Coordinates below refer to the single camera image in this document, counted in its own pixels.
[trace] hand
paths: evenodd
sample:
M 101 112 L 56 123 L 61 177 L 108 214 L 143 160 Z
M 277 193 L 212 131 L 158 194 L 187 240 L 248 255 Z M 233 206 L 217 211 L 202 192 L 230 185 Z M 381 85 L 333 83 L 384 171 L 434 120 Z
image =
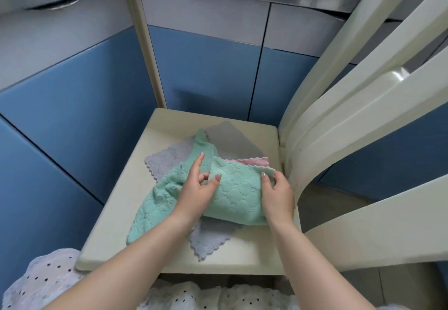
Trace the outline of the hand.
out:
M 261 173 L 261 190 L 264 215 L 270 225 L 279 223 L 294 223 L 294 192 L 282 172 L 276 171 L 276 180 L 272 188 L 266 173 Z
M 203 184 L 208 180 L 210 173 L 200 173 L 200 167 L 205 155 L 201 153 L 194 161 L 188 173 L 187 181 L 181 189 L 176 206 L 171 215 L 179 217 L 193 226 L 199 217 L 203 215 L 216 191 L 221 180 L 221 174 L 217 174 L 208 184 Z

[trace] cloth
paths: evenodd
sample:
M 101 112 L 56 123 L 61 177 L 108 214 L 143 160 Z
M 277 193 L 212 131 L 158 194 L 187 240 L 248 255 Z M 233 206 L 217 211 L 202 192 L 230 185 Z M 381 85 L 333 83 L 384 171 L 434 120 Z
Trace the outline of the cloth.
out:
M 188 159 L 158 182 L 143 201 L 129 231 L 128 244 L 170 214 L 189 169 L 201 152 L 205 153 L 205 158 L 200 171 L 223 175 L 219 185 L 221 188 L 216 190 L 204 215 L 246 225 L 267 223 L 261 206 L 260 173 L 266 172 L 273 184 L 275 171 L 269 167 L 248 166 L 217 157 L 216 147 L 208 142 L 204 130 L 201 129 L 196 134 Z
M 26 273 L 3 295 L 3 310 L 40 310 L 87 273 L 74 268 L 79 251 L 60 249 L 34 259 Z M 260 286 L 235 285 L 200 289 L 192 282 L 171 285 L 163 280 L 149 289 L 136 310 L 298 310 L 294 296 Z M 378 310 L 402 310 L 398 306 Z
M 269 166 L 267 157 L 257 157 L 262 155 L 262 151 L 230 121 L 224 121 L 204 130 L 209 142 L 215 145 L 220 157 L 226 157 L 227 160 L 237 160 L 248 165 Z M 210 141 L 210 138 L 216 139 L 216 143 Z M 193 148 L 193 140 L 194 137 L 187 138 L 181 143 L 145 158 L 145 164 L 156 182 L 176 165 L 187 160 Z M 237 223 L 201 217 L 190 235 L 190 243 L 194 253 L 199 257 L 199 260 L 204 260 L 207 255 L 212 254 L 229 240 L 238 228 L 241 228 L 241 225 Z

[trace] floor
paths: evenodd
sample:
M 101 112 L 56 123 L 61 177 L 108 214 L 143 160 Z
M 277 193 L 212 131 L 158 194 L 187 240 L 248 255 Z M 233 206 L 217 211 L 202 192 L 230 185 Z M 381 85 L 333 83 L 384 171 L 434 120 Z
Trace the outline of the floor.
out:
M 310 184 L 300 196 L 298 207 L 302 231 L 306 232 L 345 213 L 369 205 L 359 196 Z M 400 304 L 411 310 L 448 309 L 448 296 L 434 263 L 404 264 L 342 273 L 374 306 Z M 162 274 L 171 283 L 193 281 L 201 288 L 217 285 L 260 285 L 293 294 L 284 276 Z

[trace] right arm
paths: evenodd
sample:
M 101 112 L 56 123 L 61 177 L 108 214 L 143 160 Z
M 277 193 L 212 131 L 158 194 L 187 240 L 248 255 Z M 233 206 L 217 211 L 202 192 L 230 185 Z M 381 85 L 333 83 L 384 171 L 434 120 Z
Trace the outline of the right arm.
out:
M 375 310 L 294 225 L 294 194 L 284 175 L 262 174 L 262 204 L 301 310 Z

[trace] mint green towel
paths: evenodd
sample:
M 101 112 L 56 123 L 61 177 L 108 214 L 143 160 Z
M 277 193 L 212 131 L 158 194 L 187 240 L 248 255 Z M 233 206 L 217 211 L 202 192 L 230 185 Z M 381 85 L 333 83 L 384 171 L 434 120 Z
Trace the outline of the mint green towel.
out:
M 215 146 L 208 142 L 203 129 L 196 133 L 193 149 L 187 160 L 174 167 L 147 195 L 137 211 L 127 243 L 130 244 L 163 221 L 173 210 L 188 172 L 196 158 L 204 152 L 201 172 L 222 178 L 204 215 L 244 225 L 266 224 L 261 206 L 260 173 L 266 172 L 274 182 L 275 170 L 250 166 L 219 158 Z

